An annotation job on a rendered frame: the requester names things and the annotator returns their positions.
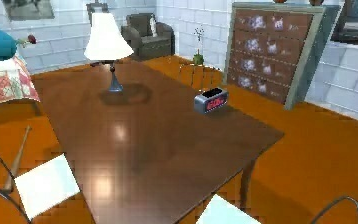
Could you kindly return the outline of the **white shade table lamp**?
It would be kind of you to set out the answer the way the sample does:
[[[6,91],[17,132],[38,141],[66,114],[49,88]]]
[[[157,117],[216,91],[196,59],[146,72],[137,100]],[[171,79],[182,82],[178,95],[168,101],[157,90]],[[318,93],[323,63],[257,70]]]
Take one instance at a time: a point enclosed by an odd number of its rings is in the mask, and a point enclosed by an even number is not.
[[[90,37],[84,55],[90,61],[100,61],[110,65],[110,92],[123,91],[123,86],[118,82],[115,74],[115,64],[133,53],[133,49],[123,38],[111,13],[92,14]]]

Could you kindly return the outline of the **dark framed window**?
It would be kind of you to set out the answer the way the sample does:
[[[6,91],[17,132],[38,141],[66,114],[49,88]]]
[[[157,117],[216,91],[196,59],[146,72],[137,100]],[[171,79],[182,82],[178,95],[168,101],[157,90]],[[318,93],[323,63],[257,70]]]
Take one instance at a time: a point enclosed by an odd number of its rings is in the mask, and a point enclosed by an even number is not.
[[[343,6],[331,40],[358,45],[358,0],[341,0]]]

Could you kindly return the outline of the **bed with patchwork quilt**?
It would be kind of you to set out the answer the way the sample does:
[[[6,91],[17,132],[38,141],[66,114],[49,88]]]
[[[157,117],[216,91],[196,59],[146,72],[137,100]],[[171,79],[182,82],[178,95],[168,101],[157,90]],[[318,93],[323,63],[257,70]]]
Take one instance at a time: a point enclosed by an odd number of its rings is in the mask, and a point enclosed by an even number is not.
[[[18,55],[0,61],[0,103],[20,99],[40,101],[26,65]]]

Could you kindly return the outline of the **white cushion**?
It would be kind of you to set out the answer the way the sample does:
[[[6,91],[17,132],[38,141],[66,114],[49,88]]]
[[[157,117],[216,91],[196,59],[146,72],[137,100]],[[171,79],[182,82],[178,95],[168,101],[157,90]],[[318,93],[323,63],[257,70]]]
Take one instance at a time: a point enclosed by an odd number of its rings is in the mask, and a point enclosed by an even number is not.
[[[150,30],[151,30],[151,35],[153,37],[157,37],[157,28],[156,28],[156,20],[155,17],[152,15],[150,18]]]

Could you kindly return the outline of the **white seat metal chair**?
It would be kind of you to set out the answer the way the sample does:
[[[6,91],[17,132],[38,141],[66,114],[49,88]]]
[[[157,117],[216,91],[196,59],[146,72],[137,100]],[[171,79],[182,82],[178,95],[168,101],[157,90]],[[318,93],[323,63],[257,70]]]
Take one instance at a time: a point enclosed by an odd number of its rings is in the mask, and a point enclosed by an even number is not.
[[[80,192],[64,153],[18,177],[1,157],[0,164],[8,173],[8,184],[0,188],[0,196],[14,205],[27,224]]]
[[[318,220],[323,217],[331,208],[338,203],[348,200],[351,201],[356,208],[358,215],[358,200],[353,197],[343,195],[329,204],[327,204],[310,222],[310,224],[317,224]],[[252,216],[240,210],[236,206],[229,203],[224,198],[215,194],[210,202],[207,204],[205,210],[200,215],[195,224],[262,224]]]

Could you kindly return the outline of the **red flower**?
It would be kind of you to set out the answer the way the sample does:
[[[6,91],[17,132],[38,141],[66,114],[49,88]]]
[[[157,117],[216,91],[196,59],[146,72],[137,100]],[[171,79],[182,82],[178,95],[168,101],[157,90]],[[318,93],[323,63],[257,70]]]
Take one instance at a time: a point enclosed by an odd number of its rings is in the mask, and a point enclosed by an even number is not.
[[[18,39],[17,43],[21,45],[22,47],[25,47],[29,44],[35,44],[37,42],[34,35],[30,34],[26,38]]]

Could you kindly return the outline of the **green potted house plant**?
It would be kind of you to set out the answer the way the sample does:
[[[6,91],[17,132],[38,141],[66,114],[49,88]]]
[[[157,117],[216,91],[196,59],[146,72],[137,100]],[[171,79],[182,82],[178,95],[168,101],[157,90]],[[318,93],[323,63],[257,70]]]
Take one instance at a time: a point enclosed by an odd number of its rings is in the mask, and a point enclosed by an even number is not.
[[[195,65],[202,65],[204,63],[204,58],[201,53],[202,50],[202,38],[204,34],[204,29],[202,27],[198,27],[194,31],[194,35],[197,38],[198,46],[197,46],[197,52],[193,56],[193,62]]]

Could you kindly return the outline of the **grey digital alarm clock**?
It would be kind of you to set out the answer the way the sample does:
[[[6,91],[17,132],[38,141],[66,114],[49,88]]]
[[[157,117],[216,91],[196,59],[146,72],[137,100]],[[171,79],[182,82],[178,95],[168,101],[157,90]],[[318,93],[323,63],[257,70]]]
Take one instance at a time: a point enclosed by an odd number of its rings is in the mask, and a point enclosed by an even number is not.
[[[224,106],[228,101],[229,93],[219,87],[207,90],[194,97],[194,110],[206,114]]]

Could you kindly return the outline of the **brown chest of drawers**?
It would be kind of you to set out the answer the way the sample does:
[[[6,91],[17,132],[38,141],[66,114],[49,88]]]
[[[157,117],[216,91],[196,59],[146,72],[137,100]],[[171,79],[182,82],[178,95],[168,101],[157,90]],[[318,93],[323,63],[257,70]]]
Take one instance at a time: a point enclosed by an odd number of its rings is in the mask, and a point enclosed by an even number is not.
[[[233,3],[223,82],[292,109],[308,92],[339,9]]]

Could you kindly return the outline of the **brown wooden table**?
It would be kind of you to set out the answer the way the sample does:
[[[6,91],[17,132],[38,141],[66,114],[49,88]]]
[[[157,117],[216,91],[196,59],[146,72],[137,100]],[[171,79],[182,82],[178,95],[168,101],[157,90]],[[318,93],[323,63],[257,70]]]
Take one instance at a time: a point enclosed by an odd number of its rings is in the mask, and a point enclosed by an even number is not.
[[[96,224],[177,224],[283,136],[139,62],[37,75],[35,88]]]

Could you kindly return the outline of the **wooden baseball bat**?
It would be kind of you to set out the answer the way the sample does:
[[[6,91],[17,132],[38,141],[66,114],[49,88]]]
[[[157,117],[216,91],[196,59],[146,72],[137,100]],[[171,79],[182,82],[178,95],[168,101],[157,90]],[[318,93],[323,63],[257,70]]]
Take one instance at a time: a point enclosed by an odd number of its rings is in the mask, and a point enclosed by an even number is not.
[[[27,126],[25,129],[25,134],[23,136],[23,140],[22,143],[19,147],[19,151],[12,163],[11,168],[9,169],[9,176],[6,179],[6,182],[4,184],[3,190],[6,192],[11,193],[13,191],[14,188],[14,179],[17,176],[18,170],[19,170],[19,166],[21,163],[21,158],[23,156],[23,151],[24,151],[24,146],[26,144],[29,132],[31,131],[31,127]]]

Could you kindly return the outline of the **framed wall picture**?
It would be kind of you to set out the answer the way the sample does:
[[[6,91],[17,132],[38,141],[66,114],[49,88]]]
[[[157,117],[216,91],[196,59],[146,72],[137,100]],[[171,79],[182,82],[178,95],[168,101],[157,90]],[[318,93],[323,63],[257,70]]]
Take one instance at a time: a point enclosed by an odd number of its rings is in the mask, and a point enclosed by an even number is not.
[[[2,0],[11,21],[54,19],[50,0]]]

